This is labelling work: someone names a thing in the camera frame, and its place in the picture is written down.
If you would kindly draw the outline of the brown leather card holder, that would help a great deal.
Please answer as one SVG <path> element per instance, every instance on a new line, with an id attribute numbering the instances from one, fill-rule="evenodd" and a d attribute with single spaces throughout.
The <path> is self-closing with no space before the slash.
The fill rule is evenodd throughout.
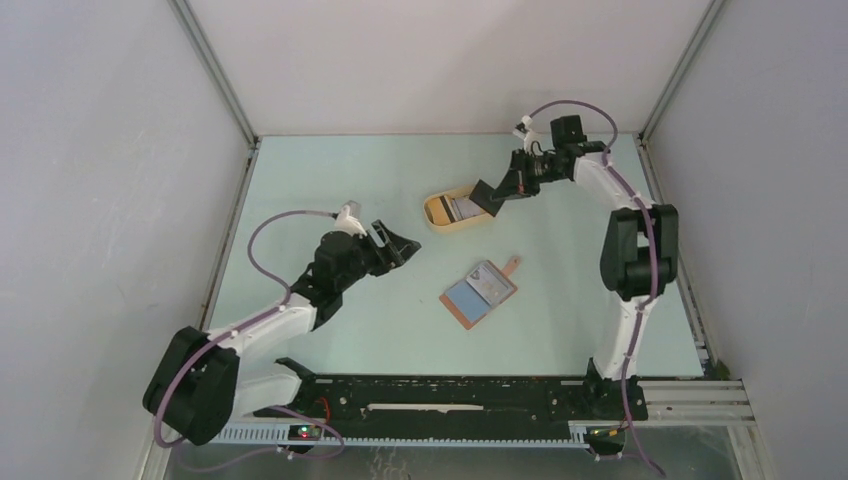
<path id="1" fill-rule="evenodd" d="M 521 259 L 520 256 L 512 256 L 503 267 L 498 267 L 493 262 L 491 262 L 491 261 L 490 262 L 493 263 L 500 270 L 502 270 L 509 277 L 509 279 L 512 281 L 511 275 L 521 265 L 521 261 L 522 261 L 522 259 Z M 497 309 L 499 306 L 501 306 L 506 300 L 503 303 L 501 303 L 500 305 L 496 305 L 496 306 L 488 305 L 485 301 L 482 300 L 482 298 L 466 282 L 466 280 L 465 280 L 466 275 L 464 277 L 462 277 L 461 279 L 459 279 L 452 286 L 447 288 L 439 296 L 439 301 L 450 312 L 450 314 L 463 326 L 463 328 L 465 330 L 471 330 L 476 325 L 478 325 L 481 320 L 483 320 L 491 312 L 493 312 L 495 309 Z"/>

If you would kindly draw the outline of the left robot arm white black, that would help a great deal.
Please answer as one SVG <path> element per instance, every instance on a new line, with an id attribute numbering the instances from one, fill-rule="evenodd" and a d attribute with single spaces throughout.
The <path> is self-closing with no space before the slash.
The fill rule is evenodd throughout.
<path id="1" fill-rule="evenodd" d="M 159 446 L 204 445 L 232 417 L 276 405 L 297 417 L 312 411 L 315 388 L 273 352 L 327 323 L 359 280 L 403 266 L 421 248 L 380 220 L 372 227 L 337 226 L 325 233 L 283 297 L 251 317 L 208 332 L 184 327 L 174 334 L 142 398 Z"/>

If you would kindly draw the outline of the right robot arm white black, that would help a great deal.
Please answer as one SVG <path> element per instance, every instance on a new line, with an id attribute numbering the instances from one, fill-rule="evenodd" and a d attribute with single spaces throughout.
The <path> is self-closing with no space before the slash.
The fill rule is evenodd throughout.
<path id="1" fill-rule="evenodd" d="M 532 116 L 522 117 L 514 129 L 522 147 L 512 152 L 501 182 L 473 200 L 495 216 L 507 201 L 536 196 L 544 184 L 569 180 L 609 208 L 599 268 L 605 288 L 619 297 L 618 318 L 592 358 L 601 379 L 581 392 L 585 411 L 606 418 L 622 403 L 611 381 L 626 383 L 635 374 L 646 320 L 677 277 L 678 212 L 633 187 L 615 166 L 611 146 L 589 140 L 579 116 L 551 121 L 549 150 L 539 147 L 532 124 Z"/>

